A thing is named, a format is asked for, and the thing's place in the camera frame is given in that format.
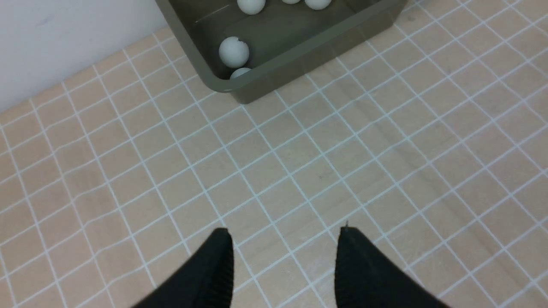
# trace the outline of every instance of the plastic container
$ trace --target plastic container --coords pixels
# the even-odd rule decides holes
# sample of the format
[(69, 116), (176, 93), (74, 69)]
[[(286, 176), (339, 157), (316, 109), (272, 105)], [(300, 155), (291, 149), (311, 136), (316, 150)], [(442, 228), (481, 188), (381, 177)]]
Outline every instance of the plastic container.
[[(204, 84), (247, 104), (389, 28), (407, 0), (332, 0), (319, 11), (267, 0), (251, 16), (236, 0), (156, 2)], [(232, 80), (218, 54), (230, 36), (249, 45), (252, 69)]]

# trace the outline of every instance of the white ball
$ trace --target white ball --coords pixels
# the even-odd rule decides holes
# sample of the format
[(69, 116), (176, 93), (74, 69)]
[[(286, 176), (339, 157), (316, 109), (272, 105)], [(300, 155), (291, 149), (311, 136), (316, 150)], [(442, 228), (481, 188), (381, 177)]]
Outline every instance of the white ball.
[(305, 3), (313, 10), (323, 10), (331, 3), (331, 0), (305, 0)]
[(236, 71), (234, 71), (234, 73), (232, 73), (232, 75), (230, 75), (230, 79), (240, 77), (241, 75), (249, 72), (250, 70), (251, 69), (248, 69), (247, 67), (242, 67), (241, 69), (237, 69)]
[(265, 7), (266, 0), (238, 0), (238, 7), (248, 15), (255, 15)]
[(249, 59), (249, 47), (237, 37), (231, 36), (219, 46), (221, 61), (231, 69), (242, 67)]

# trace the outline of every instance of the grid pattern surface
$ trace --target grid pattern surface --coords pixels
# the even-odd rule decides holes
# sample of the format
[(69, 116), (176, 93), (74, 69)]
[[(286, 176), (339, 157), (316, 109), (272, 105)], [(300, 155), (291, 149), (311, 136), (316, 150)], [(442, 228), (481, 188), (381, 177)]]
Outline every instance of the grid pattern surface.
[(0, 114), (0, 307), (128, 307), (212, 229), (237, 307), (335, 307), (359, 227), (454, 307), (548, 306), (548, 2), (409, 1), (246, 106), (164, 28)]

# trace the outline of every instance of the ball in bin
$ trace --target ball in bin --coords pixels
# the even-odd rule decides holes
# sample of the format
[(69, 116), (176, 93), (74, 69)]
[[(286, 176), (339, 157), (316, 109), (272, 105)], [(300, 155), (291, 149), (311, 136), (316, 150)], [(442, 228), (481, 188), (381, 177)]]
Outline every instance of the ball in bin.
[(249, 59), (249, 47), (237, 37), (231, 36), (225, 38), (219, 46), (219, 57), (226, 66), (238, 69)]

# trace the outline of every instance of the white wall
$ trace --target white wall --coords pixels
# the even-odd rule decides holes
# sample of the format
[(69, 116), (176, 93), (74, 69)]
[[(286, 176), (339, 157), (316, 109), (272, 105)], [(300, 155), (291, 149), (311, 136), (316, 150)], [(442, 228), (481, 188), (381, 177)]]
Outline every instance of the white wall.
[(154, 0), (0, 0), (0, 111), (164, 25)]

